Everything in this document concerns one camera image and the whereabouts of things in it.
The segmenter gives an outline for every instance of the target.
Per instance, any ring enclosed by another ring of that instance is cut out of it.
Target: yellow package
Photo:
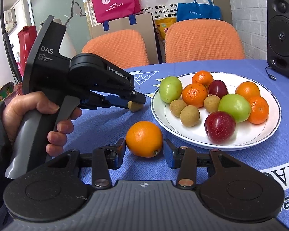
[[[158,34],[160,35],[161,39],[163,39],[163,40],[165,39],[167,30],[174,23],[176,23],[175,17],[162,18],[159,20],[155,20],[156,29],[157,29]]]

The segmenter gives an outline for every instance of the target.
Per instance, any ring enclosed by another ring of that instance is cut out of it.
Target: screw
[[[178,183],[182,187],[190,187],[194,184],[194,182],[190,179],[181,179]]]
[[[94,185],[98,186],[98,187],[105,187],[109,185],[109,181],[106,179],[97,179],[94,182]]]

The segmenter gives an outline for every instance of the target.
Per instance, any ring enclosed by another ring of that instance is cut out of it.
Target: cable
[[[276,81],[275,76],[270,75],[268,72],[267,72],[267,76],[268,76],[270,79],[272,79],[273,81]]]

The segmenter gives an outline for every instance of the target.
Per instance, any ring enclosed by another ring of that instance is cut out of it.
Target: orange
[[[182,99],[187,105],[197,108],[203,107],[204,100],[208,97],[208,91],[200,83],[187,85],[182,91]]]
[[[261,124],[266,121],[269,116],[269,105],[261,96],[252,96],[248,99],[251,105],[251,113],[248,121],[253,124]]]
[[[213,76],[211,75],[211,73],[208,71],[204,71],[204,70],[198,71],[192,77],[192,83],[200,83],[200,84],[204,85],[204,87],[206,87],[206,88],[213,81],[214,81],[214,79],[213,79]]]
[[[139,157],[154,157],[163,147],[162,131],[154,123],[147,121],[137,122],[131,126],[125,140],[132,154]]]
[[[243,96],[246,100],[252,96],[260,96],[258,86],[253,82],[242,82],[236,88],[235,93]]]

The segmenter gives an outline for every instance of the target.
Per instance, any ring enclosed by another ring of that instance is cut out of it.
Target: table
[[[269,73],[277,80],[271,80],[266,72],[264,60],[217,60],[190,61],[174,64],[156,64],[144,67],[130,68],[127,71],[134,75],[135,89],[147,94],[147,102],[142,111],[132,113],[126,109],[108,108],[98,110],[83,110],[83,116],[74,121],[75,130],[68,135],[65,150],[77,148],[81,153],[92,152],[92,149],[107,144],[116,143],[124,138],[128,129],[136,122],[147,120],[159,124],[150,110],[151,94],[160,84],[159,79],[170,76],[197,72],[199,70],[227,72],[242,75],[260,82],[276,96],[282,109],[280,127],[267,141],[240,151],[228,152],[244,163],[272,175],[285,190],[285,202],[278,219],[289,227],[289,79],[269,69]],[[164,138],[169,138],[176,146],[191,146],[168,133],[161,126]],[[207,153],[205,149],[194,147],[199,153]],[[178,170],[171,170],[162,154],[152,159],[136,157],[128,149],[120,169],[110,175],[113,183],[118,180],[173,180],[175,182]],[[81,179],[91,184],[91,170],[83,169]],[[207,179],[204,168],[197,169],[197,183]]]

